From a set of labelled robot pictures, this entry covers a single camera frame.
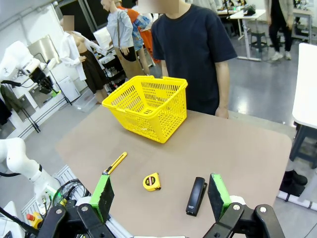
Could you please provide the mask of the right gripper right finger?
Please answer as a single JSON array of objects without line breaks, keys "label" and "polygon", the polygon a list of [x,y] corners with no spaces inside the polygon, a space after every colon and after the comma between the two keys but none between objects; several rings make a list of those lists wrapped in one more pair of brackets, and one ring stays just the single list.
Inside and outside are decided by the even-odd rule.
[{"label": "right gripper right finger", "polygon": [[211,174],[208,197],[215,223],[206,232],[206,238],[232,238],[242,234],[247,238],[283,238],[274,209],[268,204],[260,204],[254,209],[240,201],[233,201],[221,175]]}]

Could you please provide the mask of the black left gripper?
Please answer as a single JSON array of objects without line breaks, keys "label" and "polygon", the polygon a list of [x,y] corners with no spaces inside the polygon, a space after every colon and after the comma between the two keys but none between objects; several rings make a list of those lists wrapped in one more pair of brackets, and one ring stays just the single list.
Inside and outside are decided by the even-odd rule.
[{"label": "black left gripper", "polygon": [[50,77],[41,78],[38,82],[40,92],[43,94],[51,94],[52,97],[56,97],[58,94],[61,93],[61,90],[54,90],[53,82]]}]

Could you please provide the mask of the person's left hand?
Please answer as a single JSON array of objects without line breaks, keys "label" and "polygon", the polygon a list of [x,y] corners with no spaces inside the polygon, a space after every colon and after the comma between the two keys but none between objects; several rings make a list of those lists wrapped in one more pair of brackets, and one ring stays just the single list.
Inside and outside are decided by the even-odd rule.
[{"label": "person's left hand", "polygon": [[218,107],[215,111],[215,116],[220,117],[220,118],[224,118],[224,119],[228,119],[229,118],[228,109],[226,107]]}]

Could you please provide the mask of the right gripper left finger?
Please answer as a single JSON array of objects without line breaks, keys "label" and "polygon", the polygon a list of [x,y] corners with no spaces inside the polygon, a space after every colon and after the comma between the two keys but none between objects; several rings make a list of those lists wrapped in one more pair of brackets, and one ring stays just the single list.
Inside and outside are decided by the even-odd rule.
[{"label": "right gripper left finger", "polygon": [[38,238],[113,238],[106,225],[114,199],[109,175],[102,175],[88,203],[57,205],[50,209]]}]

